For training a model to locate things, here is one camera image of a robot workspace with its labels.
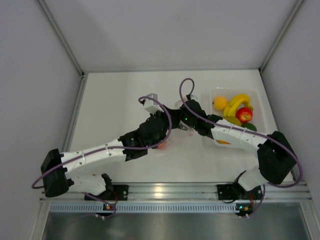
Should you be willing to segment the orange fake mango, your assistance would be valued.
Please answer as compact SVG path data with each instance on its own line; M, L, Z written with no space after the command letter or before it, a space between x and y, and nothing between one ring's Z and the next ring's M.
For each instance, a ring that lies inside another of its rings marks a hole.
M223 140L216 140L215 142L216 142L217 146L225 146L225 145L229 146L230 145L229 142L223 141Z

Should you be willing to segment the clear zip top bag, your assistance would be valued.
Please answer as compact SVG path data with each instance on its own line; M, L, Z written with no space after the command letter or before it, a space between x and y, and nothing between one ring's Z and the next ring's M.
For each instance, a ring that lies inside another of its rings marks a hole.
M182 106L182 101L179 100L175 103L173 109L180 109ZM173 149L174 147L177 147L181 145L187 138L190 138L194 135L195 130L189 126L187 126L184 122L180 122L182 125L182 129L172 129L169 137L166 139L165 142L167 142L167 149Z

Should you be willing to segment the yellow fake starfruit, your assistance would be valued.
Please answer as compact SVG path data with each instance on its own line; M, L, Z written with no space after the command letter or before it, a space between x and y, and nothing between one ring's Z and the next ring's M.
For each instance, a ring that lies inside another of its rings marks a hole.
M224 119L231 124L234 124L240 127L242 126L242 122L235 116L225 116Z

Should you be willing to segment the orange yellow fake peach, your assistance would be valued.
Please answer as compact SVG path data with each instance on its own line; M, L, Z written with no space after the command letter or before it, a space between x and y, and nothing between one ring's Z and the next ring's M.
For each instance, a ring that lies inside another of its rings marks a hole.
M213 99L212 107L216 111L222 111L228 105L228 99L225 96L216 96Z

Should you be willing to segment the yellow fake banana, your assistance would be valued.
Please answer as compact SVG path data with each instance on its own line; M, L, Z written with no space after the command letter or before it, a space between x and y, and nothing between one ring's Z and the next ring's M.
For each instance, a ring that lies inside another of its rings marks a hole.
M246 94L238 94L224 108L223 117L235 117L240 105L253 111L250 97Z

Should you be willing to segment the red fake tomato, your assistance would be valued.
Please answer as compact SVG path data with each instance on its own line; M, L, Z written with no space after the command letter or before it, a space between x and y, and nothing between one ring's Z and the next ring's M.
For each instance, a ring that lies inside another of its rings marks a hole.
M235 117L242 123L248 123L253 118L253 111L248 107L242 107L237 110Z

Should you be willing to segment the green fake lime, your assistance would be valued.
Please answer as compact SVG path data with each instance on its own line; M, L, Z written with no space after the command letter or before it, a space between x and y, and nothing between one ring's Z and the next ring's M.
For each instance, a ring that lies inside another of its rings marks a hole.
M241 126L243 128L246 128L246 129L250 130L250 131L254 131L254 132L257 131L257 127L254 124L250 123L250 122L245 122Z

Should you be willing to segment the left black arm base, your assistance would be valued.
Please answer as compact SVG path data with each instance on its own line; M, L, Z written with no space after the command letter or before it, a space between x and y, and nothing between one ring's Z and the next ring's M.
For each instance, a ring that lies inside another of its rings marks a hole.
M99 195L94 195L95 198L109 201L127 201L129 193L129 186L127 184L113 184L108 186L107 189Z

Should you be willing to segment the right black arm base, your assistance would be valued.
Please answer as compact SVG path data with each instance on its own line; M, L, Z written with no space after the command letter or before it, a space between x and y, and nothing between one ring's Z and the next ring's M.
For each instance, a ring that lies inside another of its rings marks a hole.
M261 200L263 191L260 186L257 186L252 190L245 190L236 182L230 184L218 184L217 194L220 201Z

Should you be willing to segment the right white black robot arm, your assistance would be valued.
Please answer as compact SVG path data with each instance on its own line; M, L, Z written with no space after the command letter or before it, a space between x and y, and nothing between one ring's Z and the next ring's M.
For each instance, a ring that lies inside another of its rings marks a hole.
M194 99L181 102L178 108L181 121L199 135L211 139L217 146L241 149L257 158L257 165L240 173L235 180L233 192L240 199L250 195L255 187L282 184L297 163L289 142L279 131L254 132L221 116L207 115Z

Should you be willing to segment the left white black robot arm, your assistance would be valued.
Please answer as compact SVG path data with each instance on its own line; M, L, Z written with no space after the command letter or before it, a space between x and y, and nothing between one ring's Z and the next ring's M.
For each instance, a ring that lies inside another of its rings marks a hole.
M40 167L45 196L53 198L71 191L109 199L113 185L108 166L146 156L178 127L181 118L182 110L167 108L150 114L138 129L104 145L75 152L50 150Z

